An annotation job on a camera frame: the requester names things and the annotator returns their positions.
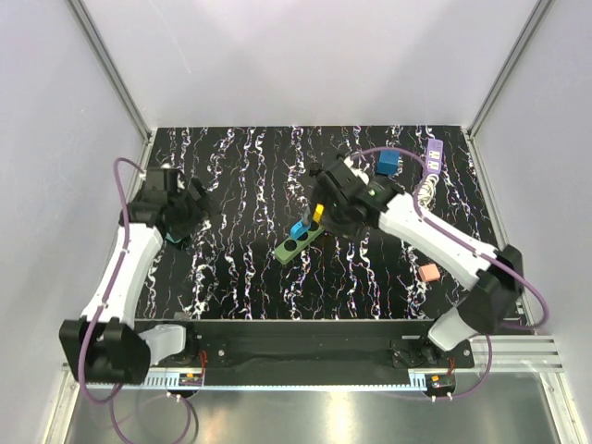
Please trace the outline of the yellow cube plug adapter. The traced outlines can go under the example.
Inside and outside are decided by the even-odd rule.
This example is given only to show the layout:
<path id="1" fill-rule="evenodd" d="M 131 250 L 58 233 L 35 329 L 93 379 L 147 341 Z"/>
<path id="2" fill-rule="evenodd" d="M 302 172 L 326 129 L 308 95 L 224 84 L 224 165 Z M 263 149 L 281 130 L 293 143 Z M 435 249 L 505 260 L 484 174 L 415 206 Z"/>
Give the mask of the yellow cube plug adapter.
<path id="1" fill-rule="evenodd" d="M 319 223 L 321 221 L 322 214 L 324 213 L 324 209 L 325 209 L 325 207 L 320 203 L 315 207 L 314 214 L 313 214 L 313 221 L 315 223 Z"/>

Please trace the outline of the light blue plug adapter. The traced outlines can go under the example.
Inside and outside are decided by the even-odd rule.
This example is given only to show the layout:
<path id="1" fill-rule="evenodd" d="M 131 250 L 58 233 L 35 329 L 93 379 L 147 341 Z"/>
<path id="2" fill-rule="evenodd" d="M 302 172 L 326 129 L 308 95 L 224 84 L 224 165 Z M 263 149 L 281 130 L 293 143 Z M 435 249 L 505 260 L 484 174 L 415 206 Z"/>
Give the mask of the light blue plug adapter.
<path id="1" fill-rule="evenodd" d="M 310 227 L 311 225 L 306 225 L 302 221 L 299 221 L 291 227 L 290 237 L 297 241 L 309 231 Z"/>

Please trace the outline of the teal triangular power strip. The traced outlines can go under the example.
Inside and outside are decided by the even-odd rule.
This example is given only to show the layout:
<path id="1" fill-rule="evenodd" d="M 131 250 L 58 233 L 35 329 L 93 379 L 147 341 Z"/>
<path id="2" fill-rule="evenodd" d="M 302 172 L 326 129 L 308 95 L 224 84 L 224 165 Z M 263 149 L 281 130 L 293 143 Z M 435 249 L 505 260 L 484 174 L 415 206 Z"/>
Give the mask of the teal triangular power strip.
<path id="1" fill-rule="evenodd" d="M 183 237 L 175 233 L 168 232 L 166 235 L 166 240 L 172 244 L 179 244 L 183 241 Z"/>

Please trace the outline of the green power strip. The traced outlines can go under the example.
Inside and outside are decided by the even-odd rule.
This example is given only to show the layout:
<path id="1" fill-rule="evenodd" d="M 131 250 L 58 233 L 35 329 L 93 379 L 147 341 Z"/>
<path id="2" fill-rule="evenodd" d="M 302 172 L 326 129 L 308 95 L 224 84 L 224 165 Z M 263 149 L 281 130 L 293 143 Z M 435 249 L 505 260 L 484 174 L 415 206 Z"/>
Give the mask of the green power strip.
<path id="1" fill-rule="evenodd" d="M 294 259 L 301 251 L 306 249 L 318 236 L 324 232 L 323 228 L 318 224 L 314 224 L 312 229 L 304 234 L 298 240 L 292 239 L 290 236 L 282 241 L 274 250 L 275 258 L 282 264 L 286 265 Z"/>

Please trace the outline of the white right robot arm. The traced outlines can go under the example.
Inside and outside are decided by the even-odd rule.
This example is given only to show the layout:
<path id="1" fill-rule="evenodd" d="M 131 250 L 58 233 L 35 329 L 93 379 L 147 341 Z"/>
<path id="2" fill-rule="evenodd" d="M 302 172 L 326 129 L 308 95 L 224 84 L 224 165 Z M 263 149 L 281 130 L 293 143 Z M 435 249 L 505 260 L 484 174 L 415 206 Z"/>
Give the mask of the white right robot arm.
<path id="1" fill-rule="evenodd" d="M 315 164 L 309 213 L 330 234 L 348 240 L 377 229 L 404 241 L 443 267 L 467 296 L 439 315 L 403 354 L 409 366 L 441 366 L 461 342 L 491 334 L 502 324 L 524 286 L 521 253 L 471 238 L 422 209 L 413 196 L 386 177 L 373 179 L 348 158 Z"/>

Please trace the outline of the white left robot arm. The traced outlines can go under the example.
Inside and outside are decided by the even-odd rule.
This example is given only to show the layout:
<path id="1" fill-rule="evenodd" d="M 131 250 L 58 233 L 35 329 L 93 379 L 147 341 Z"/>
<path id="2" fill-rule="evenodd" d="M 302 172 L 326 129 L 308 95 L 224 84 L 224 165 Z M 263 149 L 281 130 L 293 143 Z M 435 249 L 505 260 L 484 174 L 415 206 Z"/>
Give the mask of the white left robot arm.
<path id="1" fill-rule="evenodd" d="M 79 318 L 62 323 L 58 337 L 80 383 L 139 385 L 149 368 L 170 357 L 188 366 L 200 344 L 183 325 L 163 324 L 143 332 L 135 315 L 144 281 L 166 243 L 188 240 L 218 207 L 196 177 L 150 167 L 131 201 L 123 203 L 117 243 L 102 280 Z"/>

